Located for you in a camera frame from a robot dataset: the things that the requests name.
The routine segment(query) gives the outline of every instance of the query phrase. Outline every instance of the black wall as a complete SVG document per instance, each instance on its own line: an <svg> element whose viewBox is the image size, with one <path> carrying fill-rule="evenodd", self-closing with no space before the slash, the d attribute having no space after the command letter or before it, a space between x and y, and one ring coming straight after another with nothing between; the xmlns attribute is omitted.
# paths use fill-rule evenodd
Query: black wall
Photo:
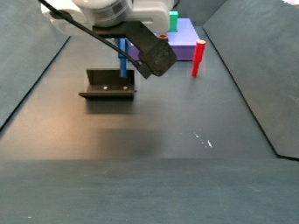
<svg viewBox="0 0 299 224"><path fill-rule="evenodd" d="M190 18L202 26L227 0L182 0L178 11L183 18Z"/></svg>
<svg viewBox="0 0 299 224"><path fill-rule="evenodd" d="M299 10L229 0L205 25L279 155L299 158Z"/></svg>
<svg viewBox="0 0 299 224"><path fill-rule="evenodd" d="M36 0L0 0L0 128L67 41Z"/></svg>

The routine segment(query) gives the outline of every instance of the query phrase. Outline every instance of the black stand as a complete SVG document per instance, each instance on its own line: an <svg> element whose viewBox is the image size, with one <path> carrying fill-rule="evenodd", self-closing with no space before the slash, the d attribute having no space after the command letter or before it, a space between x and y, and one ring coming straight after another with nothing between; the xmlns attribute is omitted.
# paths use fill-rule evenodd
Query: black stand
<svg viewBox="0 0 299 224"><path fill-rule="evenodd" d="M134 98L135 71L127 70L127 78L119 77L118 69L89 69L89 90L79 95L87 99Z"/></svg>

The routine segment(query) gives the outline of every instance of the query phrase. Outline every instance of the green block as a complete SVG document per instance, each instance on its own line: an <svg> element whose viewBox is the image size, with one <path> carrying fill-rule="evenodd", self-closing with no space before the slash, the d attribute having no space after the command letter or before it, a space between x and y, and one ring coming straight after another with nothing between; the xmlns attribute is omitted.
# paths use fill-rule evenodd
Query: green block
<svg viewBox="0 0 299 224"><path fill-rule="evenodd" d="M178 32L178 19L179 19L179 12L178 11L170 11L170 19L171 19L170 32Z"/></svg>

